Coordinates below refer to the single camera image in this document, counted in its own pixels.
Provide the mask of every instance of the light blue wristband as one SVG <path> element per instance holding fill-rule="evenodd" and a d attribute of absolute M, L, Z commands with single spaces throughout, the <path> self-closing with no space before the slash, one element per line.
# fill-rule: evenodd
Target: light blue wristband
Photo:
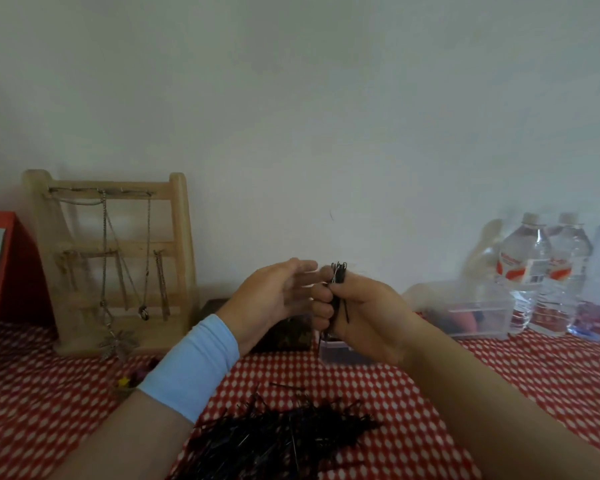
<path fill-rule="evenodd" d="M 195 423 L 239 358 L 231 331 L 217 315 L 209 315 L 165 355 L 138 389 Z"/>

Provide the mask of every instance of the wooden rack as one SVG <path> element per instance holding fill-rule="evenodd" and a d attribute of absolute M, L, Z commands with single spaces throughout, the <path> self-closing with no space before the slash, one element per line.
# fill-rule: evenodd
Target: wooden rack
<path fill-rule="evenodd" d="M 106 334 L 99 314 L 97 286 L 88 270 L 89 254 L 102 256 L 102 241 L 77 241 L 69 231 L 60 199 L 99 200 L 102 190 L 107 200 L 168 200 L 171 203 L 173 241 L 150 242 L 150 254 L 161 251 L 175 261 L 176 286 L 168 290 L 169 305 L 180 309 L 168 320 L 154 316 L 142 321 L 134 308 L 129 315 L 116 316 L 113 329 L 132 330 L 139 342 L 134 353 L 164 353 L 174 346 L 198 320 L 196 286 L 187 183 L 182 173 L 172 173 L 168 182 L 89 182 L 54 180 L 45 170 L 27 170 L 22 176 L 31 204 L 33 229 L 42 261 L 59 334 L 56 351 L 61 355 L 99 355 Z M 145 258 L 146 238 L 138 241 L 109 241 L 108 253 L 119 251 L 125 258 Z M 110 278 L 117 280 L 115 267 Z M 124 293 L 107 291 L 110 307 L 123 306 Z M 149 290 L 146 304 L 160 307 L 160 294 Z"/>

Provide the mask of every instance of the person's left hand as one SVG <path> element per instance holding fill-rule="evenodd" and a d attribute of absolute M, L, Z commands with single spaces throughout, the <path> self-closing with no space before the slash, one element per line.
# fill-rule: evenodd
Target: person's left hand
<path fill-rule="evenodd" d="M 289 261 L 263 267 L 250 275 L 220 310 L 240 355 L 249 352 L 280 320 L 311 313 L 311 288 L 327 279 L 316 271 L 316 261 Z"/>

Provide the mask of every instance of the hand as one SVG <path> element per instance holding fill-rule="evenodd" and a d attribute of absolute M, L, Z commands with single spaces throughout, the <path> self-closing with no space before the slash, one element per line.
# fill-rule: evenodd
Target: hand
<path fill-rule="evenodd" d="M 328 278 L 316 271 L 316 261 L 289 261 L 263 267 L 250 275 L 218 311 L 236 341 L 240 355 L 247 354 L 280 320 L 311 313 L 311 288 Z"/>
<path fill-rule="evenodd" d="M 327 266 L 320 273 L 327 276 L 326 281 L 333 276 Z M 312 325 L 316 330 L 329 326 L 333 316 L 329 303 L 334 294 L 346 300 L 349 322 L 341 301 L 332 334 L 376 362 L 408 367 L 416 335 L 426 322 L 409 309 L 391 286 L 350 272 L 346 273 L 344 283 L 314 285 Z"/>

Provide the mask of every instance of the red and white checkered tablecloth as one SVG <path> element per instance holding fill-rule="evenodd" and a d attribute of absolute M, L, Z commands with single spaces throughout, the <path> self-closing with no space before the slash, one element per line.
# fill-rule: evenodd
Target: red and white checkered tablecloth
<path fill-rule="evenodd" d="M 44 478 L 117 405 L 111 365 L 59 357 L 51 342 L 46 329 L 0 324 L 0 479 Z M 462 344 L 600 449 L 600 344 L 532 331 Z M 128 366 L 145 360 L 133 358 Z M 314 353 L 247 356 L 218 387 L 202 419 L 248 397 L 257 382 L 272 406 L 292 407 L 293 392 L 268 381 L 305 387 L 316 398 L 361 399 L 363 411 L 383 422 L 362 437 L 362 448 L 338 455 L 352 466 L 321 473 L 325 479 L 480 478 L 412 380 L 384 365 L 325 367 Z"/>

